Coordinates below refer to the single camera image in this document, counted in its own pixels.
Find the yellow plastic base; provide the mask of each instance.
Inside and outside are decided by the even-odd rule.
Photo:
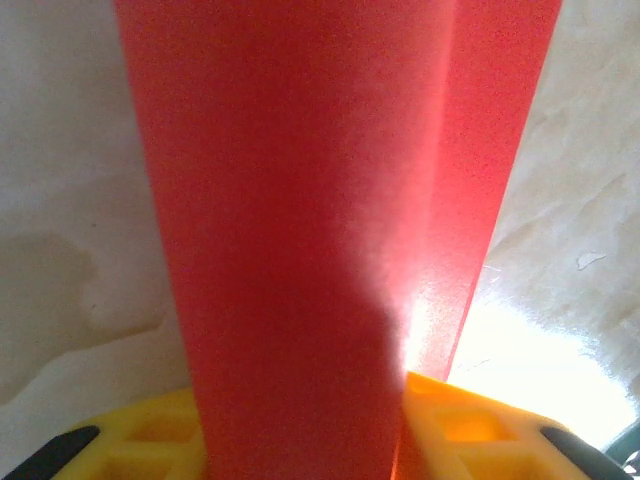
[[[408,378],[404,412],[394,480],[589,480],[539,432],[563,428],[549,419],[416,374]],[[56,480],[207,478],[190,390],[83,425],[101,433]]]

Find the white surface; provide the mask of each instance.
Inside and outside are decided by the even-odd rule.
[[[637,0],[565,0],[452,372],[600,444],[640,396],[638,45]],[[110,4],[0,2],[0,475],[187,382]]]

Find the water stain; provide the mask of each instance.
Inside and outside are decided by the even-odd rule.
[[[89,252],[58,234],[0,239],[0,404],[65,352],[155,328],[93,326],[82,298],[96,275]]]

